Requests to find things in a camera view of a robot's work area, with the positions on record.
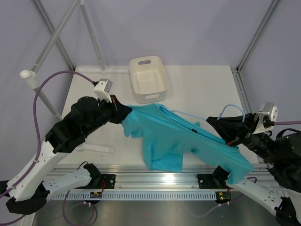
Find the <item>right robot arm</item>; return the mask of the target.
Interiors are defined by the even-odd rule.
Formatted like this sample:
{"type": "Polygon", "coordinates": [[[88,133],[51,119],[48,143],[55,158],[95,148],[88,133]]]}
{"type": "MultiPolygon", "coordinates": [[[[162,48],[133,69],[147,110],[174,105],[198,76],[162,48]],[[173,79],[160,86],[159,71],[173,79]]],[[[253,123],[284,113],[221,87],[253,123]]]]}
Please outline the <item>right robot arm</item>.
{"type": "Polygon", "coordinates": [[[289,129],[271,139],[271,127],[275,117],[270,113],[248,113],[237,117],[208,117],[209,123],[225,141],[234,147],[243,144],[272,165],[269,173],[288,193],[287,197],[273,195],[271,192],[243,179],[234,185],[228,184],[229,173],[218,166],[212,174],[197,174],[201,189],[237,189],[248,196],[272,215],[281,226],[299,226],[301,224],[301,132],[289,129]]]}

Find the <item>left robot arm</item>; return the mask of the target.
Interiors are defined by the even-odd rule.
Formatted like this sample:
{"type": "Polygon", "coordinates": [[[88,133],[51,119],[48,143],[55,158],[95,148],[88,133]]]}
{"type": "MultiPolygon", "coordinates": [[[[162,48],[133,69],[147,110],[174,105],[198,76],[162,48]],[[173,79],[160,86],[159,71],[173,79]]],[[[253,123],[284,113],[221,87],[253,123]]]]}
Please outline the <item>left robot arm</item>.
{"type": "Polygon", "coordinates": [[[38,155],[13,179],[1,181],[0,195],[9,197],[6,207],[10,213],[30,215],[60,193],[74,188],[92,189],[102,184],[102,174],[92,163],[59,179],[46,181],[46,176],[58,162],[85,143],[90,134],[108,122],[120,124],[131,113],[131,107],[121,104],[115,95],[111,98],[112,102],[80,98],[46,134],[38,147],[38,155]]]}

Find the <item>turquoise t shirt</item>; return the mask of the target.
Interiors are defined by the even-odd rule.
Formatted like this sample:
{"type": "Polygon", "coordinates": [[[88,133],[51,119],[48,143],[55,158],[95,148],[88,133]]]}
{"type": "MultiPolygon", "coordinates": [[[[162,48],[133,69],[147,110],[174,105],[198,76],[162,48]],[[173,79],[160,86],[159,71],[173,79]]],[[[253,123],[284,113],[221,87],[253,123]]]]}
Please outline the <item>turquoise t shirt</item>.
{"type": "Polygon", "coordinates": [[[181,172],[183,156],[193,153],[203,163],[220,166],[235,184],[253,171],[252,164],[218,136],[182,118],[161,104],[131,106],[123,120],[126,137],[142,139],[143,162],[150,170],[181,172]]]}

